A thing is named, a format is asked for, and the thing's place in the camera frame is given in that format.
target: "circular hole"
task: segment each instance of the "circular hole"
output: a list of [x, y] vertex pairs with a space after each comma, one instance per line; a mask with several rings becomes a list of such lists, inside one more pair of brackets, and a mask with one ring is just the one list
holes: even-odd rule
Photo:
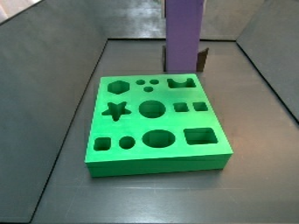
[[147, 93], [150, 93], [150, 92], [153, 92], [155, 89], [153, 88], [153, 87], [146, 87], [145, 88], [145, 91], [147, 92]]
[[159, 83], [159, 80], [150, 80], [150, 83], [157, 85]]
[[135, 84], [137, 84], [137, 85], [145, 85], [145, 84], [146, 84], [146, 81], [145, 81], [145, 80], [138, 80], [138, 81], [135, 82]]
[[169, 130], [155, 129], [145, 133], [143, 142], [153, 148], [165, 148], [174, 144], [175, 135]]
[[145, 101], [139, 106], [139, 113], [147, 118], [158, 118], [165, 114], [166, 107], [159, 101]]
[[125, 149], [129, 150], [131, 149], [137, 144], [137, 140], [131, 136], [125, 136], [119, 140], [119, 146]]

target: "rectangular hole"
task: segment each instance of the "rectangular hole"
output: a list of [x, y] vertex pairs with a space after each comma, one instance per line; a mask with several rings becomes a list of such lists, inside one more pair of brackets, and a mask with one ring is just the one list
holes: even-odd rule
[[193, 104], [195, 111], [209, 111], [206, 102], [198, 101]]
[[177, 102], [174, 105], [175, 112], [189, 112], [189, 106], [186, 102]]
[[107, 151], [111, 147], [111, 138], [110, 137], [99, 137], [95, 140], [94, 150], [95, 151]]
[[217, 144], [218, 138], [211, 128], [185, 129], [187, 144]]

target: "gray floor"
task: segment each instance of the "gray floor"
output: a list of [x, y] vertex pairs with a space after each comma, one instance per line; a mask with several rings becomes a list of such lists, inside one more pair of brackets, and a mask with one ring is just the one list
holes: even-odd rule
[[210, 56], [201, 82], [235, 151], [226, 169], [90, 177], [85, 155], [99, 77], [161, 74], [163, 44], [109, 42], [34, 222], [298, 222], [298, 124], [235, 43], [202, 43]]

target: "small circular hole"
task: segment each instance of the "small circular hole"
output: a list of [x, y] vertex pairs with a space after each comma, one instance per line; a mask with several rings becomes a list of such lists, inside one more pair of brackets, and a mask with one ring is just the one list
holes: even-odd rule
[[125, 149], [129, 150], [131, 149], [137, 144], [137, 140], [131, 136], [125, 136], [119, 140], [119, 146]]
[[137, 85], [145, 85], [145, 84], [146, 84], [146, 81], [145, 81], [145, 80], [138, 80], [138, 81], [135, 82], [135, 84], [137, 84]]
[[147, 93], [154, 92], [154, 90], [155, 90], [155, 89], [154, 89], [153, 87], [146, 87], [146, 88], [145, 88], [145, 91], [146, 91]]
[[159, 83], [159, 80], [150, 80], [150, 83], [157, 85]]

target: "green foam insert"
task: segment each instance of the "green foam insert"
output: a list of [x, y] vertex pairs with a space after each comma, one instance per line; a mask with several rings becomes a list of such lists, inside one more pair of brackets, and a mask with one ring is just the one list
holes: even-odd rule
[[223, 169], [233, 149], [195, 74], [102, 77], [93, 177]]

